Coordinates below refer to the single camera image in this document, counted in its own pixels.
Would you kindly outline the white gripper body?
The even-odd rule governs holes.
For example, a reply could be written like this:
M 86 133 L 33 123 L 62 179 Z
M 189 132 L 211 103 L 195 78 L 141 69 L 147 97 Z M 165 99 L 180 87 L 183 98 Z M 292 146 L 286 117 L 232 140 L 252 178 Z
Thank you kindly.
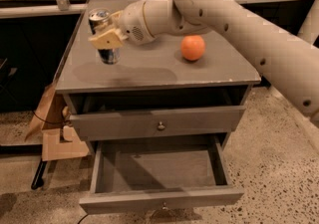
M 145 4 L 145 0 L 130 4 L 122 11 L 119 19 L 121 31 L 136 45 L 147 44 L 155 39 L 146 24 Z

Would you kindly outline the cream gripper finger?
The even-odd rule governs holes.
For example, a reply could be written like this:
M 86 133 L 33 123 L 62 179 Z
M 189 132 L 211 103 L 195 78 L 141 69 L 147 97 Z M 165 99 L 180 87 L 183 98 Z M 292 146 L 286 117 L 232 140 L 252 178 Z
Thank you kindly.
M 109 30 L 101 34 L 95 34 L 89 38 L 89 42 L 98 50 L 108 50 L 121 47 L 127 38 L 126 35 L 117 30 Z
M 96 33 L 103 33 L 110 30 L 119 31 L 119 20 L 121 11 L 111 13 L 109 10 L 97 10 L 94 13 L 94 30 Z

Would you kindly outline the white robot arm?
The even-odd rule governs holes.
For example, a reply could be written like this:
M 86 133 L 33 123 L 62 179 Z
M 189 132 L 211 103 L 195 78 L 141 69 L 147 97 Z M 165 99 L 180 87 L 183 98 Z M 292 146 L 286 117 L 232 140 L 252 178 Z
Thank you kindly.
M 310 121 L 319 124 L 319 49 L 243 8 L 234 0 L 141 0 L 110 14 L 89 38 L 98 49 L 161 34 L 213 30 L 225 38 Z

